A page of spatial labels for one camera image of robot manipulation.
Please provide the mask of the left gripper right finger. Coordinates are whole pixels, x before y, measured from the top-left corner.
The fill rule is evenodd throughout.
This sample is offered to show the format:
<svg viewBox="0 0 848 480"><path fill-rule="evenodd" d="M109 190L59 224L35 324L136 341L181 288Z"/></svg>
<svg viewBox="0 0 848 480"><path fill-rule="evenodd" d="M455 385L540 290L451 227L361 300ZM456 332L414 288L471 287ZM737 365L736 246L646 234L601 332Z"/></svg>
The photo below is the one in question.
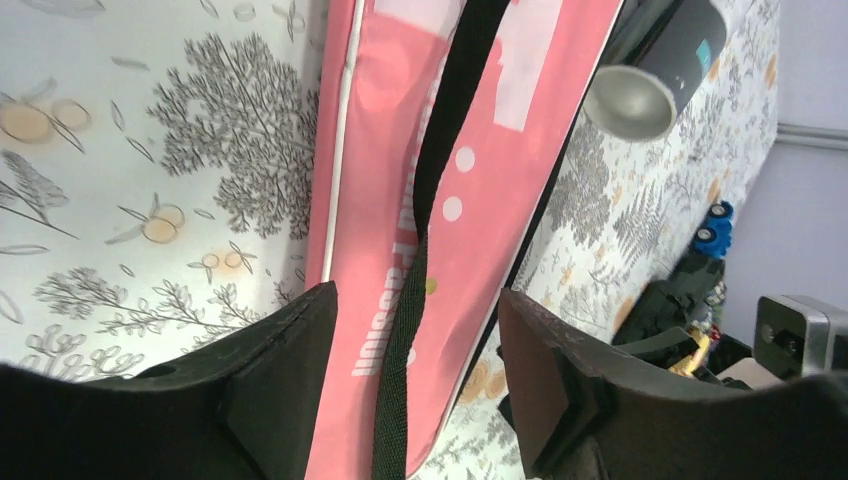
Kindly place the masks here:
<svg viewBox="0 0 848 480"><path fill-rule="evenodd" d="M843 479L847 378L742 390L682 377L499 300L513 426L542 479Z"/></svg>

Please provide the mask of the pink racket bag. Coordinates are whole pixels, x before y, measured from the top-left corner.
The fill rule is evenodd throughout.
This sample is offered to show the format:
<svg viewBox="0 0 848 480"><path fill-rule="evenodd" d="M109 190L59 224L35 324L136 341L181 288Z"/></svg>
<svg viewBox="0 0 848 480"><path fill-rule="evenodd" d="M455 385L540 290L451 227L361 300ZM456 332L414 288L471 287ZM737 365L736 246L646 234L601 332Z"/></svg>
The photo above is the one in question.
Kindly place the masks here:
<svg viewBox="0 0 848 480"><path fill-rule="evenodd" d="M333 1L306 282L338 314L310 479L426 459L617 1Z"/></svg>

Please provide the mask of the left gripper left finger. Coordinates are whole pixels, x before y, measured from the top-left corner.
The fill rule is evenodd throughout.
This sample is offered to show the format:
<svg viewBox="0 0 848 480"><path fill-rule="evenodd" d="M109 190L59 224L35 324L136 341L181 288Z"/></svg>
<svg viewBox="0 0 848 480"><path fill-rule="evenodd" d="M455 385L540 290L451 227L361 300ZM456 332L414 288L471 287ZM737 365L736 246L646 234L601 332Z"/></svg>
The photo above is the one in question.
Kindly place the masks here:
<svg viewBox="0 0 848 480"><path fill-rule="evenodd" d="M129 379L1 369L5 479L301 479L337 317L321 283Z"/></svg>

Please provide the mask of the black shuttlecock tube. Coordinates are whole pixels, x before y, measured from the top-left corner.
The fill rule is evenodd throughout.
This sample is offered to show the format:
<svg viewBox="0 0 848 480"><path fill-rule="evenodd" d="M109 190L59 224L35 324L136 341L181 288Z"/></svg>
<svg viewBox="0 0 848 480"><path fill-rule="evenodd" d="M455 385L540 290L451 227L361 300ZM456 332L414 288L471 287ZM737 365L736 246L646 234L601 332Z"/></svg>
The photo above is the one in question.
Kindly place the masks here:
<svg viewBox="0 0 848 480"><path fill-rule="evenodd" d="M625 141L666 136L727 36L712 1L639 1L602 54L583 103L586 117Z"/></svg>

